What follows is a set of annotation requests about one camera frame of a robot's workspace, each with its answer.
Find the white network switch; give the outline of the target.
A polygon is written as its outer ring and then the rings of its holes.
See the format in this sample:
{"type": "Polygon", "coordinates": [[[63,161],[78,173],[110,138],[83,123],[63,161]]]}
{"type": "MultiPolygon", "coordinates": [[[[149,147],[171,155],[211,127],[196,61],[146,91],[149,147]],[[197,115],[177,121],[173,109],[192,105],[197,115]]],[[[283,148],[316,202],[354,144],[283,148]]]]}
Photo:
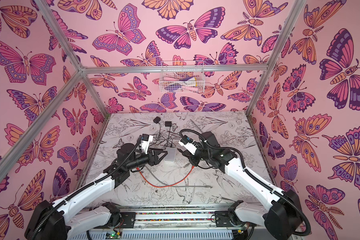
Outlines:
{"type": "Polygon", "coordinates": [[[164,162],[173,164],[176,159],[176,148],[166,148],[167,155],[164,157],[164,162]]]}

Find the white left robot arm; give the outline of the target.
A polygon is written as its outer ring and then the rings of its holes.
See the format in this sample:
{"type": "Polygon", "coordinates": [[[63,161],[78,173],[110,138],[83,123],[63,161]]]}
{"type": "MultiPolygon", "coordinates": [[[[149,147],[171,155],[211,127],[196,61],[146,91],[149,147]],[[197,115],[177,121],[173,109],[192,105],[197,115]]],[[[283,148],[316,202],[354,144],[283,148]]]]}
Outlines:
{"type": "Polygon", "coordinates": [[[122,145],[117,150],[117,158],[94,181],[52,203],[42,201],[38,204],[25,230],[25,238],[67,240],[79,231],[89,230],[88,227],[77,227],[71,220],[89,203],[121,185],[130,176],[131,170],[158,165],[168,154],[155,148],[140,152],[138,146],[122,145]]]}

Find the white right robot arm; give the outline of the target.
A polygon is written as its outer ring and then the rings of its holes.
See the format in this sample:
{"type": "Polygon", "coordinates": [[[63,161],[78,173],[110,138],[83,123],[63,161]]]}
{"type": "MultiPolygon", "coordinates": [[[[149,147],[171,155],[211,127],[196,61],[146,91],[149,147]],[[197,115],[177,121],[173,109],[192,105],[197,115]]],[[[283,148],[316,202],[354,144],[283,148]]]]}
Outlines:
{"type": "Polygon", "coordinates": [[[179,135],[179,144],[186,149],[183,155],[193,166],[206,162],[239,182],[260,202],[260,206],[254,207],[243,201],[232,204],[230,215],[234,225],[249,222],[264,226],[277,240],[287,240],[293,235],[305,237],[312,233],[299,196],[292,190],[285,192],[276,187],[247,167],[239,150],[220,146],[211,132],[201,134],[183,129],[179,135]]]}

